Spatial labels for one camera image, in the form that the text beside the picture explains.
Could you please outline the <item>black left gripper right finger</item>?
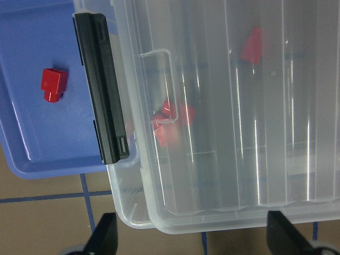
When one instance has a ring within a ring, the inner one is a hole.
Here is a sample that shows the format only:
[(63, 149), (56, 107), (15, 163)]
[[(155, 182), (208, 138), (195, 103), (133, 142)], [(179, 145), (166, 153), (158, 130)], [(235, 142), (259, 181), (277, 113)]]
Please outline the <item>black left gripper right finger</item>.
[(281, 211), (267, 214), (267, 245), (271, 254), (314, 254), (314, 248)]

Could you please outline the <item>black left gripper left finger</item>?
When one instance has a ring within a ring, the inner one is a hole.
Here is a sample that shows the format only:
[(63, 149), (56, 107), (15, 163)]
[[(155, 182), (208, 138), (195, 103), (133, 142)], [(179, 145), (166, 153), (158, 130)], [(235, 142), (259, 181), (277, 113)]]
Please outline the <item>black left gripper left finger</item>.
[(83, 249), (83, 254), (117, 253), (118, 231), (116, 213), (105, 213)]

